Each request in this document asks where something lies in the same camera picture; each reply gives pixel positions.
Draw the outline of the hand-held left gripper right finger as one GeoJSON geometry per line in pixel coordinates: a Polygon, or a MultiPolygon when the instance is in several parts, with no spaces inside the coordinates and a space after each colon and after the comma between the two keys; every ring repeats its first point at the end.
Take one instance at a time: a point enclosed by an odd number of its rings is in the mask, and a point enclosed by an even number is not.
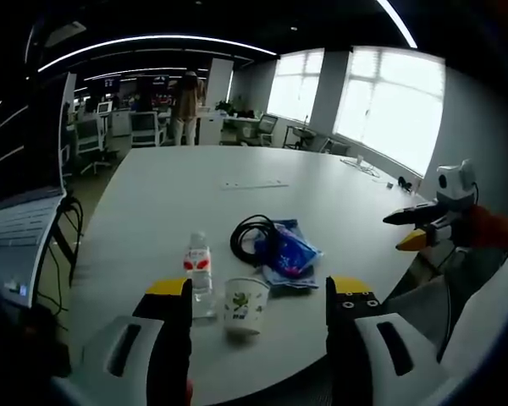
{"type": "Polygon", "coordinates": [[[446,381],[433,343],[368,285],[332,276],[325,292],[333,405],[419,405],[446,381]]]}

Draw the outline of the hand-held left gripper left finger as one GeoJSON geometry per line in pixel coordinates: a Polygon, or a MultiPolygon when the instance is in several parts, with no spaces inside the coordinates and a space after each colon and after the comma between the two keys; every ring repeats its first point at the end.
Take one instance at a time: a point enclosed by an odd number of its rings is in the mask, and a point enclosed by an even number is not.
{"type": "Polygon", "coordinates": [[[131,315],[115,317],[82,350],[90,405],[185,405],[191,356],[191,280],[159,280],[131,315]]]}

